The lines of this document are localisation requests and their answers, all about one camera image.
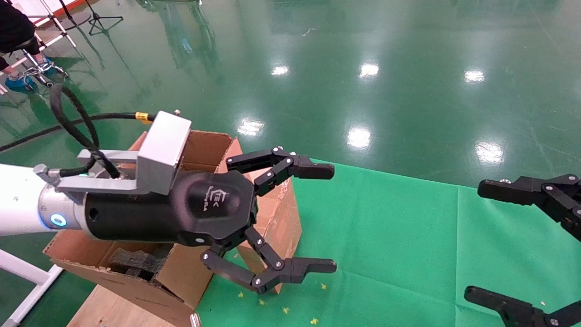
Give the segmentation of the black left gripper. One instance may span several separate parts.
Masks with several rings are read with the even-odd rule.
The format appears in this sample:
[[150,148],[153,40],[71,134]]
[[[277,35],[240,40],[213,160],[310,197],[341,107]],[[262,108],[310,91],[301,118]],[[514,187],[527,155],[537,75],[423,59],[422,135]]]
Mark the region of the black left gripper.
[[236,170],[181,172],[168,195],[89,193],[85,201],[94,238],[188,247],[238,246],[257,211],[253,182]]

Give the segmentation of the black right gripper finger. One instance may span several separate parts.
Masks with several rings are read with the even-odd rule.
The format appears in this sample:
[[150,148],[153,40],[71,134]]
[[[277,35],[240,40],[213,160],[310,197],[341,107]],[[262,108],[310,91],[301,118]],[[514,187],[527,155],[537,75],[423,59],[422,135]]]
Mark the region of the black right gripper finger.
[[551,179],[521,176],[514,182],[485,179],[478,195],[505,203],[535,205],[578,241],[581,239],[581,182],[574,174]]
[[572,327],[581,321],[581,302],[546,313],[542,309],[497,292],[476,286],[466,287],[465,300],[496,311],[506,327]]

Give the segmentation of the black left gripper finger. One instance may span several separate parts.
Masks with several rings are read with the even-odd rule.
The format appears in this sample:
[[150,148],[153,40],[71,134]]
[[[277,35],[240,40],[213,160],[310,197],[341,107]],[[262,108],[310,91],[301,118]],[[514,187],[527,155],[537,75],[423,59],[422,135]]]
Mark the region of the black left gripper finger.
[[245,240],[260,255],[267,267],[256,274],[223,258],[226,249],[213,244],[201,255],[202,263],[220,277],[239,284],[258,294],[264,294],[282,283],[300,284],[309,273],[334,273],[337,265],[332,259],[285,258],[282,259],[255,228],[247,228]]
[[229,157],[226,167],[241,174],[266,169],[254,178],[257,196],[266,195],[291,177],[330,180],[335,174],[332,164],[315,163],[307,156],[290,154],[280,147]]

